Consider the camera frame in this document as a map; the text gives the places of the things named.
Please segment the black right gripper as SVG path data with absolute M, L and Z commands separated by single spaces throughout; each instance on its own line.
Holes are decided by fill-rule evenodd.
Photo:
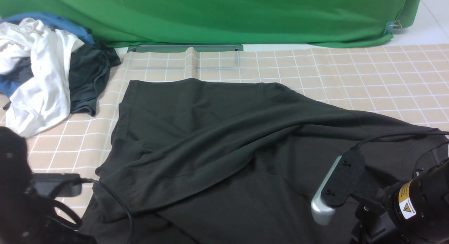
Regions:
M 393 198 L 398 188 L 379 189 L 377 194 L 352 191 L 349 197 L 359 206 L 355 212 L 358 222 L 351 232 L 350 244 L 399 244 L 400 236 Z

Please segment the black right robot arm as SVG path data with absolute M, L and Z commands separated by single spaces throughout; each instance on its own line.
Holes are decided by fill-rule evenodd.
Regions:
M 383 197 L 385 212 L 359 208 L 350 244 L 447 244 L 448 159 Z

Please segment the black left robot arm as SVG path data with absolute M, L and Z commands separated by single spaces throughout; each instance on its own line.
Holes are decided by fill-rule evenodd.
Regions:
M 24 137 L 1 127 L 0 154 L 2 244 L 96 243 L 78 232 L 83 222 L 72 209 L 35 188 Z

